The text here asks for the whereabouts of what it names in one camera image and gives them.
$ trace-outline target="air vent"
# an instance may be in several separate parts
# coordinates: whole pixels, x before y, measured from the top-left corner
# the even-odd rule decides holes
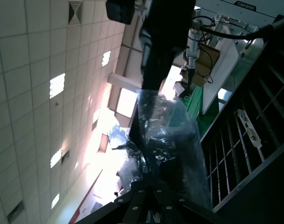
[[[22,211],[24,211],[24,203],[23,201],[20,201],[18,205],[8,214],[7,220],[8,223],[11,224],[18,216],[21,214]]]
[[[78,25],[82,23],[82,5],[81,1],[69,2],[68,25]]]

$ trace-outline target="ceiling light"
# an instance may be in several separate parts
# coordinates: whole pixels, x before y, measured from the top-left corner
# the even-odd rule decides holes
[[[61,155],[62,155],[62,148],[59,149],[50,159],[50,167],[53,168],[56,163],[61,159]]]
[[[64,90],[65,73],[50,80],[50,99]]]
[[[52,205],[50,209],[53,209],[53,207],[57,204],[57,202],[59,201],[59,197],[60,197],[60,194],[57,194],[54,200],[52,201]]]
[[[111,53],[111,51],[108,51],[108,52],[106,52],[106,53],[103,54],[103,56],[104,56],[104,57],[103,57],[103,62],[101,63],[103,67],[104,67],[106,64],[109,63],[110,53]]]

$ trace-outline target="label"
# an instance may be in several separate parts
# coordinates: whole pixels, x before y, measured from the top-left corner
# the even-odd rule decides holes
[[[237,1],[236,3],[234,3],[234,5],[256,12],[256,6],[247,4],[242,1]]]

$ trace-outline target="metal bar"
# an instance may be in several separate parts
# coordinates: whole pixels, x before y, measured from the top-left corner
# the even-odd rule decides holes
[[[219,193],[219,203],[221,202],[221,189],[220,189],[220,177],[219,177],[219,168],[218,168],[218,152],[217,152],[217,143],[215,140],[215,151],[216,151],[216,167],[217,167],[217,176],[218,176],[218,193]]]
[[[235,171],[235,176],[236,176],[236,183],[239,184],[241,182],[241,174],[240,174],[239,167],[237,164],[237,158],[236,158],[236,153],[234,149],[232,134],[231,134],[230,125],[228,122],[227,122],[227,128],[228,128],[228,133],[229,133],[229,141],[230,141],[230,146],[231,146],[232,158],[234,160],[234,171]]]
[[[267,87],[267,85],[263,82],[263,80],[261,78],[258,78],[259,83],[262,85],[264,91],[267,93],[267,95],[270,97],[271,101],[273,102],[273,104],[275,105],[276,109],[279,111],[280,115],[283,117],[284,119],[284,108],[279,104],[279,102],[276,100],[276,98],[274,97],[274,95],[272,94],[272,92],[269,90],[269,88]]]
[[[226,164],[226,157],[225,157],[225,150],[224,150],[224,142],[223,142],[223,135],[222,135],[222,132],[221,132],[221,141],[222,141],[223,159],[224,159],[225,173],[226,173],[227,193],[229,194],[229,193],[230,193],[230,189],[229,189],[229,179],[228,179],[227,164]]]
[[[236,115],[234,115],[234,119],[235,119],[235,122],[236,122],[236,125],[237,125],[237,129],[239,131],[239,136],[240,136],[240,140],[241,140],[241,146],[242,146],[243,151],[244,151],[248,172],[251,173],[252,172],[251,164],[250,164],[248,153],[247,153],[247,150],[246,150],[246,147],[245,147],[244,139],[243,139],[243,137],[241,135],[241,128],[240,128],[239,122],[238,122],[238,120],[236,118]]]
[[[255,96],[253,95],[253,92],[252,92],[251,90],[249,90],[249,95],[250,95],[250,97],[251,97],[251,99],[252,99],[252,101],[253,101],[253,103],[254,103],[254,106],[255,106],[255,108],[257,109],[257,111],[258,111],[260,117],[262,118],[263,123],[264,123],[264,125],[266,126],[266,129],[267,129],[267,131],[269,132],[269,134],[270,134],[270,136],[271,136],[271,139],[272,139],[272,141],[273,141],[275,147],[278,148],[278,147],[280,146],[280,143],[279,143],[279,141],[278,141],[278,139],[277,139],[277,137],[276,137],[276,135],[275,135],[275,133],[274,133],[274,131],[273,131],[271,125],[270,125],[270,123],[268,122],[266,116],[265,116],[264,113],[262,112],[262,110],[261,110],[261,108],[260,108],[260,106],[259,106],[259,104],[258,104],[258,102],[257,102],[257,99],[255,98]]]
[[[273,74],[277,76],[277,78],[279,78],[279,80],[284,84],[284,77],[280,75],[279,72],[277,72],[272,66],[269,65],[268,67],[271,70],[271,72],[273,72]]]
[[[242,107],[243,107],[243,110],[247,113],[247,110],[246,110],[246,108],[245,108],[244,102],[242,102],[241,105],[242,105]],[[257,151],[258,151],[258,154],[259,154],[259,156],[260,156],[260,159],[261,159],[262,162],[263,162],[263,161],[264,161],[264,156],[263,156],[263,153],[262,153],[261,149],[260,149],[260,148],[257,148]]]
[[[211,182],[211,208],[213,207],[213,181],[212,181],[212,158],[211,147],[209,147],[209,169],[210,169],[210,182]]]

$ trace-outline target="metal grid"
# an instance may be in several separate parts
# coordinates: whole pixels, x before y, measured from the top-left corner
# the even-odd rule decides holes
[[[284,48],[271,45],[202,141],[212,207],[284,144]],[[270,53],[273,57],[266,61]],[[260,149],[252,145],[237,109],[246,111],[262,140]]]

